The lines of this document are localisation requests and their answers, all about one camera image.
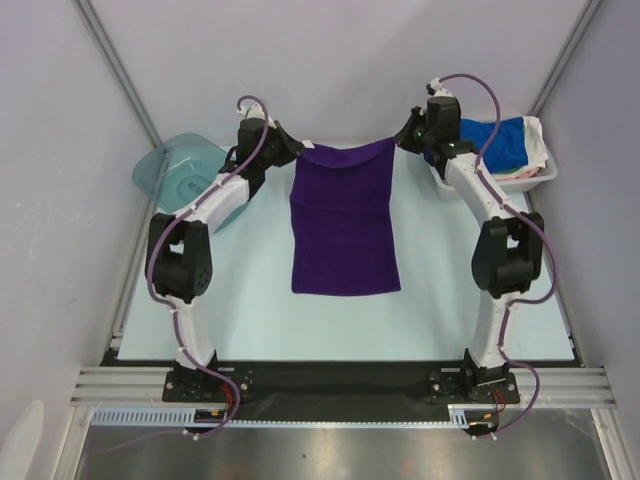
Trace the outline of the blue towel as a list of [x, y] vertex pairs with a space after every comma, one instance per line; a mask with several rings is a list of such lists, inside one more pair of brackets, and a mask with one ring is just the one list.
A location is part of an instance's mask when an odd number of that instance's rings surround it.
[[[459, 143], [461, 146], [449, 147], [449, 151], [442, 149], [439, 156], [444, 159], [445, 157], [474, 153], [474, 157], [477, 157], [494, 129], [494, 122], [479, 122], [462, 118], [459, 121]], [[483, 162], [491, 174], [528, 165], [523, 117], [514, 117], [500, 122], [496, 136], [483, 155]]]

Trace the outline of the purple microfiber towel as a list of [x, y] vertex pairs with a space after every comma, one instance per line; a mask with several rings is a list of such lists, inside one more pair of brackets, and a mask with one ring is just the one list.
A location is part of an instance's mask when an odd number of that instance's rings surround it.
[[316, 144], [298, 157], [290, 193], [294, 293], [401, 289], [390, 214], [394, 158], [391, 138], [346, 149]]

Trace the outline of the green microfiber towel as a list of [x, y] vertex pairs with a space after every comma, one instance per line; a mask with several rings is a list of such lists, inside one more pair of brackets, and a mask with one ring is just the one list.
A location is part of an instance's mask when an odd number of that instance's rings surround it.
[[495, 172], [494, 176], [513, 176], [513, 175], [518, 176], [523, 171], [526, 171], [526, 170], [527, 170], [527, 167], [526, 166], [522, 166], [522, 167], [517, 167], [517, 168], [513, 168], [513, 169], [500, 171], [500, 172]]

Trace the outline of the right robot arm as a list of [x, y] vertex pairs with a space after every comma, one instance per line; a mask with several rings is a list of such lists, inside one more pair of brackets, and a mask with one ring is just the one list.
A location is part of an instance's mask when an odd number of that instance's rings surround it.
[[461, 107], [457, 98], [436, 95], [424, 107], [411, 110], [395, 135], [401, 149], [425, 156], [440, 179], [465, 202], [480, 232], [471, 272], [481, 300], [475, 333], [465, 350], [460, 388], [481, 402], [507, 380], [506, 323], [519, 294], [539, 278], [544, 222], [524, 214], [486, 169], [478, 148], [460, 135]]

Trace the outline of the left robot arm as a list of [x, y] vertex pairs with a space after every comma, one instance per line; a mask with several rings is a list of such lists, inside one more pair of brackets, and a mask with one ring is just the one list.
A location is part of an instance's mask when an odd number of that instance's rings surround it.
[[170, 312], [177, 353], [174, 365], [188, 374], [185, 388], [199, 400], [214, 397], [225, 377], [198, 299], [214, 277], [210, 236], [248, 204], [266, 181], [266, 172], [295, 160], [304, 150], [277, 120], [240, 122], [237, 143], [211, 186], [176, 213], [156, 214], [149, 226], [145, 276], [152, 299]]

